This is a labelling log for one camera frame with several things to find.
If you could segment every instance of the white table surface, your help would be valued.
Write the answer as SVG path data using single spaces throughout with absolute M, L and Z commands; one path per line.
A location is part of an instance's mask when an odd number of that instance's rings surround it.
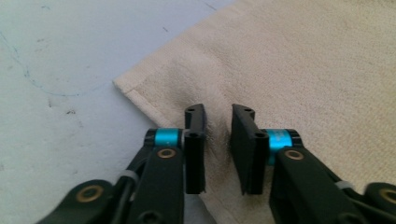
M 233 0 L 0 0 L 0 223 L 114 183 L 155 125 L 112 80 Z M 186 223 L 213 223 L 197 197 Z

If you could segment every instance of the white cable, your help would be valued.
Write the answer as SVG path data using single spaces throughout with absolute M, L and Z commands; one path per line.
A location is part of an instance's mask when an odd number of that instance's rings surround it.
M 341 180 L 335 183 L 335 186 L 337 186 L 339 189 L 354 189 L 355 187 L 348 181 Z
M 120 173 L 120 177 L 122 176 L 128 176 L 131 177 L 134 182 L 136 183 L 136 185 L 139 183 L 139 175 L 135 172 L 135 171 L 131 171 L 131 170 L 124 170 Z

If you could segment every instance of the black plastic part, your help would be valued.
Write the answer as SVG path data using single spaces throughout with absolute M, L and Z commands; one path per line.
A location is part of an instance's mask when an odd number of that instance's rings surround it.
M 375 208 L 370 204 L 364 203 L 363 201 L 358 201 L 354 199 L 350 199 L 355 206 L 361 210 L 367 219 L 370 220 L 370 223 L 377 224 L 396 224 L 396 216 L 391 213 L 387 213 L 381 209 Z
M 186 160 L 186 193 L 205 191 L 204 150 L 206 113 L 204 105 L 192 105 L 185 110 L 184 155 Z
M 149 155 L 151 154 L 152 149 L 154 147 L 154 139 L 156 132 L 157 132 L 156 129 L 149 129 L 146 132 L 144 145 L 142 146 L 142 148 L 140 148 L 140 150 L 134 156 L 134 159 L 126 168 L 127 170 L 136 172 L 139 175 L 139 177 L 142 175 L 146 162 L 149 159 Z
M 388 183 L 371 183 L 364 192 L 368 204 L 396 216 L 396 186 Z
M 270 206 L 276 224 L 369 223 L 303 147 L 276 154 Z
M 163 149 L 175 154 L 163 153 L 161 157 Z M 156 147 L 147 161 L 126 223 L 180 224 L 183 209 L 182 151 L 177 147 Z
M 242 193 L 262 194 L 265 163 L 269 157 L 269 137 L 254 123 L 254 110 L 233 105 L 231 153 Z
M 37 224 L 99 224 L 112 195 L 112 185 L 105 180 L 91 180 L 71 189 L 61 203 Z

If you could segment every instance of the blue ring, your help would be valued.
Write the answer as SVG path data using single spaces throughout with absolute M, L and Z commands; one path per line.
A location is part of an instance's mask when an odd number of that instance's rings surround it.
M 285 129 L 265 129 L 270 140 L 270 158 L 268 165 L 275 164 L 276 153 L 283 147 L 292 147 L 293 142 L 289 132 Z
M 178 136 L 178 129 L 157 129 L 154 145 L 155 147 L 177 147 Z

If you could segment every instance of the beige cloth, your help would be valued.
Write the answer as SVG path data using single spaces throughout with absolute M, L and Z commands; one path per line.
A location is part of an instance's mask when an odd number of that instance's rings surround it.
M 182 128 L 184 108 L 205 104 L 202 198 L 218 223 L 274 223 L 270 177 L 262 196 L 241 195 L 228 149 L 231 104 L 255 109 L 260 128 L 297 130 L 359 192 L 396 184 L 393 1 L 239 0 L 115 84 L 163 127 Z

